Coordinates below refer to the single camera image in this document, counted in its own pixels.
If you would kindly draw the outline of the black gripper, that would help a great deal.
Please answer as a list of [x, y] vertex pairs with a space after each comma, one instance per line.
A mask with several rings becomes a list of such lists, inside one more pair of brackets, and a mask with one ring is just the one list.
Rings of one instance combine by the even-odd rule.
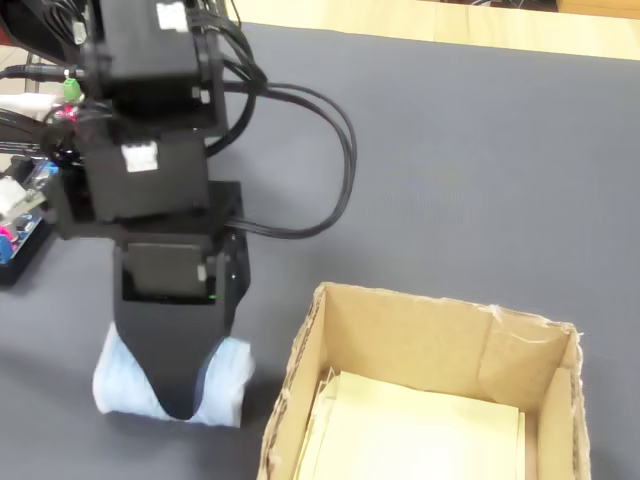
[[137, 239], [117, 244], [113, 257], [117, 332], [162, 410], [189, 420], [251, 284], [246, 236]]

